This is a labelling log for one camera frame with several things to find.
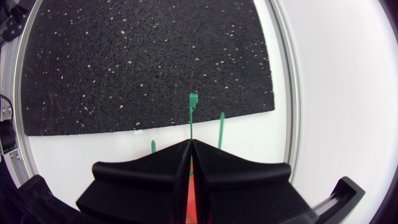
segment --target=red object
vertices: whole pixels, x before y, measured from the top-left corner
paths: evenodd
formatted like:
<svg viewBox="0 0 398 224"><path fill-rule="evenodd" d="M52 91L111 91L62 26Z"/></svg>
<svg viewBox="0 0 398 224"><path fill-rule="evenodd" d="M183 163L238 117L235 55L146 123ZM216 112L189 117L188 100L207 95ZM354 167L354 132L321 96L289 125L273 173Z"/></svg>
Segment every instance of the red object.
<svg viewBox="0 0 398 224"><path fill-rule="evenodd" d="M195 203L195 186L193 184L193 174L189 177L187 218L185 219L185 223L198 223L197 205Z"/></svg>

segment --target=green peg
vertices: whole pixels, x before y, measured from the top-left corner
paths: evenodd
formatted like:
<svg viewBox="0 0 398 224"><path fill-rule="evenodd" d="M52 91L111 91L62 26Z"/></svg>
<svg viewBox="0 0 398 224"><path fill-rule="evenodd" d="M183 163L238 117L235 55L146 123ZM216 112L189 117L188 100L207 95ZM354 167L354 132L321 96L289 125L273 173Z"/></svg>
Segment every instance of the green peg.
<svg viewBox="0 0 398 224"><path fill-rule="evenodd" d="M191 140L192 140L192 112L196 108L198 103L198 93L189 94L189 123L191 125Z"/></svg>
<svg viewBox="0 0 398 224"><path fill-rule="evenodd" d="M221 149L221 142L223 141L223 129L224 129L224 112L220 114L220 135L218 137L218 149Z"/></svg>
<svg viewBox="0 0 398 224"><path fill-rule="evenodd" d="M152 142L150 143L150 148L152 150L152 153L156 152L155 140L152 140Z"/></svg>

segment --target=speckled black mat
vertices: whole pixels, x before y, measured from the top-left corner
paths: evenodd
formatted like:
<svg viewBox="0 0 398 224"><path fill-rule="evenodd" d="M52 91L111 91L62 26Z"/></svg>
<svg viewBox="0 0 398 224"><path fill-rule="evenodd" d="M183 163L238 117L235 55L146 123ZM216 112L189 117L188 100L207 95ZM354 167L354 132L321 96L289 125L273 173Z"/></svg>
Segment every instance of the speckled black mat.
<svg viewBox="0 0 398 224"><path fill-rule="evenodd" d="M43 0L25 53L31 136L148 129L274 109L247 0Z"/></svg>

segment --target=white surface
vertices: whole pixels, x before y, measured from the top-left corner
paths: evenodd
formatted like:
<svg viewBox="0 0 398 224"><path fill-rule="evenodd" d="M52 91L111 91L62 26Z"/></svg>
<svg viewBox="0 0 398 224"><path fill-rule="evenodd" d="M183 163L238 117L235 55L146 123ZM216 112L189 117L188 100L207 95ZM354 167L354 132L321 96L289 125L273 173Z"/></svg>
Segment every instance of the white surface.
<svg viewBox="0 0 398 224"><path fill-rule="evenodd" d="M222 149L257 162L283 162L287 125L285 80L272 21L262 0L254 1L266 38L275 111L226 119ZM219 121L193 125L193 135L217 146ZM97 161L130 161L150 153L150 142L162 149L190 137L189 125L77 136L30 137L34 160L53 194L70 206L93 181L91 166Z"/></svg>
<svg viewBox="0 0 398 224"><path fill-rule="evenodd" d="M280 0L300 80L294 187L314 206L342 176L366 194L346 223L369 223L398 164L398 47L377 0Z"/></svg>

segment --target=white wall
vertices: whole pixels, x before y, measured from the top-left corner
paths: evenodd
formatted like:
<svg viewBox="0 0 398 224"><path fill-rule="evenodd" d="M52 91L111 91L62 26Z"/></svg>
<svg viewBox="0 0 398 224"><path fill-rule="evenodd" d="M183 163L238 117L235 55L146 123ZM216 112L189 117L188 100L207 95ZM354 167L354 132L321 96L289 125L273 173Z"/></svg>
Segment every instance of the white wall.
<svg viewBox="0 0 398 224"><path fill-rule="evenodd" d="M285 79L274 27L262 0L254 1L266 39L275 111L229 118L224 122L222 150L257 162L283 162L287 125ZM201 107L201 98L197 107ZM218 144L219 121L193 125L193 136L212 146ZM189 125L104 134L29 137L39 174L53 194L76 207L75 202L93 181L97 161L130 161L150 153L150 142L162 149L190 137Z"/></svg>
<svg viewBox="0 0 398 224"><path fill-rule="evenodd" d="M377 0L280 0L294 45L302 126L294 187L314 206L338 179L366 194L368 223L398 164L398 47Z"/></svg>

